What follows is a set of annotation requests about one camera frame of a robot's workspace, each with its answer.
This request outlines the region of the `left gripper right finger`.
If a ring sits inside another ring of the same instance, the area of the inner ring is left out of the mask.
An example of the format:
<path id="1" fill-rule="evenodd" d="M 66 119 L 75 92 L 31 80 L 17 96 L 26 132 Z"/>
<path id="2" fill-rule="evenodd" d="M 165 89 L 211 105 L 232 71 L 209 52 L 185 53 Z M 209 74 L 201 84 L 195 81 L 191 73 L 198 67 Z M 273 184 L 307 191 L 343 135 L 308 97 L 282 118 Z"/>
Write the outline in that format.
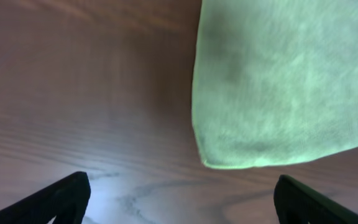
<path id="1" fill-rule="evenodd" d="M 289 175 L 281 175 L 273 202 L 280 224 L 358 224 L 358 214 Z"/>

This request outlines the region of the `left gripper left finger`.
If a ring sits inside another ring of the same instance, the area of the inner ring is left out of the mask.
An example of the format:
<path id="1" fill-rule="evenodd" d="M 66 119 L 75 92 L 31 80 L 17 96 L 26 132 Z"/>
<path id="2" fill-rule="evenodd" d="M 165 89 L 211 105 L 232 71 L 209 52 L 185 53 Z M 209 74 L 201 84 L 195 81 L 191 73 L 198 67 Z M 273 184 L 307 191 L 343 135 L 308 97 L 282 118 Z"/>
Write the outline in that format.
<path id="1" fill-rule="evenodd" d="M 81 224 L 91 195 L 86 172 L 74 172 L 0 210 L 0 224 Z"/>

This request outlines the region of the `light green microfiber cloth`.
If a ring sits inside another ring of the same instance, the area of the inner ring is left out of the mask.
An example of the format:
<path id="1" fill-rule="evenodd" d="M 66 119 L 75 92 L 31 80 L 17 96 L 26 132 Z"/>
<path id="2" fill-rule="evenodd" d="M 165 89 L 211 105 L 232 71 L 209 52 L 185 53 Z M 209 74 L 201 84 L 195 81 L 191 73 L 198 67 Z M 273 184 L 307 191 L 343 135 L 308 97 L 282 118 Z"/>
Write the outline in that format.
<path id="1" fill-rule="evenodd" d="M 203 1 L 191 102 L 212 169 L 358 147 L 358 0 Z"/>

